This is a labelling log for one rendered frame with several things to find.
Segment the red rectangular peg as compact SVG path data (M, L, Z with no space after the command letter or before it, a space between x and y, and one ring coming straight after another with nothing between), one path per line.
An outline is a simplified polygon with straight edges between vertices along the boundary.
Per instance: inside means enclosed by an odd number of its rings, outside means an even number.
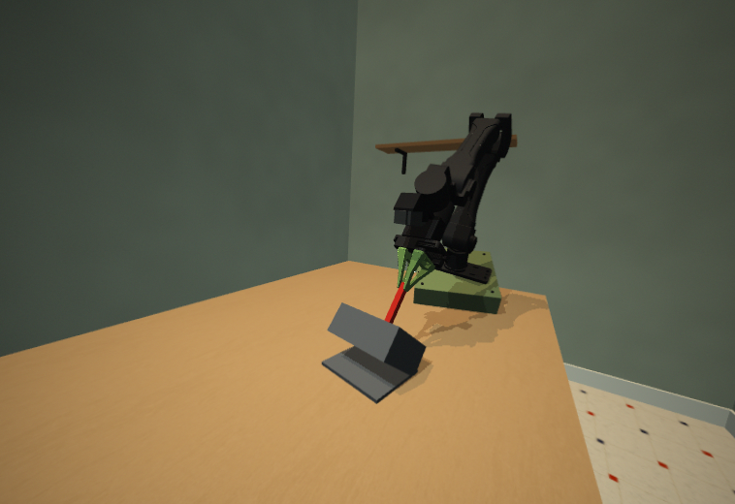
M398 311L399 311L399 308L401 306L401 303L402 303L402 301L404 299L404 296L406 294L406 292L403 289L403 285L404 285L404 282L401 282L401 284L399 286L399 289L398 289L398 291L397 291L397 293L395 295L395 298L394 298L394 300L393 300L393 302L391 304L391 307L390 307L390 309L389 309L389 311L387 313L387 316L385 318L385 321L387 321L389 323L392 323L392 324L395 321L395 318L396 318L396 316L398 314Z

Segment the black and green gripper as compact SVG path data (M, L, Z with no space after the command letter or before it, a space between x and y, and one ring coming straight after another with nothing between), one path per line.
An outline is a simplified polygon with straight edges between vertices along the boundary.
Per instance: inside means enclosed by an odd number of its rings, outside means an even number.
M442 268L444 262L446 264L449 262L450 256L440 241L396 235L394 242L394 246L398 249L399 260L398 288L401 282L404 282L403 289L405 292L408 292L435 268ZM403 277L406 262L408 262L408 267ZM412 279L419 266L421 270Z

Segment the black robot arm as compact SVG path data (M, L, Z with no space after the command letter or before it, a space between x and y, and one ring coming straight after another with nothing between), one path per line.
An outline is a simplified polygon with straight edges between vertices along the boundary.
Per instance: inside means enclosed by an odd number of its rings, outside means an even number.
M400 193L394 223L406 225L401 235L437 241L443 237L450 259L436 270L488 283L492 270L467 260L477 243L476 215L487 181L496 163L505 158L511 138L511 113L484 118L484 113L473 112L459 149L446 162L430 164L417 176L417 193Z

